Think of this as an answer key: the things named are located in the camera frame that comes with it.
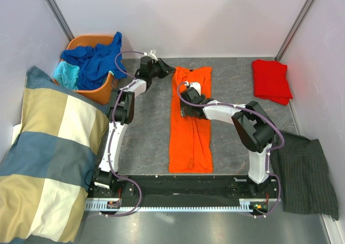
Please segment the orange t shirt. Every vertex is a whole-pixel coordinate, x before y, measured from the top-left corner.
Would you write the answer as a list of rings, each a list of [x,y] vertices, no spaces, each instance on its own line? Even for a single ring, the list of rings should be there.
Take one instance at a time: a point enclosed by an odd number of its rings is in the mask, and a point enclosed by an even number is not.
[[[201,93],[211,96],[211,67],[190,70],[177,67],[172,77],[169,167],[170,173],[212,173],[211,121],[182,117],[177,86],[183,81],[201,84]]]

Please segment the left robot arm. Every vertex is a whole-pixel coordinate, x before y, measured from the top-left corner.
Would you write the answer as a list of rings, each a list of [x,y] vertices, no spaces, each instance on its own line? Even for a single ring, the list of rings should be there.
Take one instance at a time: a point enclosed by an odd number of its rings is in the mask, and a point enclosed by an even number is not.
[[[161,58],[144,56],[132,81],[117,90],[115,102],[109,112],[109,133],[103,157],[93,176],[93,185],[106,197],[113,197],[118,192],[116,176],[119,169],[119,155],[122,141],[128,125],[134,118],[135,98],[146,92],[154,78],[163,79],[176,71]]]

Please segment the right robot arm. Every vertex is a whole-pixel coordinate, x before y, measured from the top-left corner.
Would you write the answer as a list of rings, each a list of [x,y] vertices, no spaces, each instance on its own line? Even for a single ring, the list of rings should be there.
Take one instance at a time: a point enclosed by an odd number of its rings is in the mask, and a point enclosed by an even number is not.
[[[256,101],[236,105],[207,98],[201,94],[198,83],[188,84],[177,94],[182,117],[222,121],[235,127],[240,141],[249,151],[248,194],[255,198],[264,194],[269,184],[269,156],[276,127],[261,105]]]

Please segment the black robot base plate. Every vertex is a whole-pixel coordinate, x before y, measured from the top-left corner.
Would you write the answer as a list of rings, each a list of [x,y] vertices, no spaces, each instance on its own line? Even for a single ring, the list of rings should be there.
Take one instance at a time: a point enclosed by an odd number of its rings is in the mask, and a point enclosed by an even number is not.
[[[116,191],[90,186],[87,198],[109,198],[125,201],[130,206],[211,206],[238,205],[240,199],[272,201],[278,196],[278,183],[269,178],[261,192],[253,190],[248,176],[192,175],[192,176],[130,176],[118,180]]]

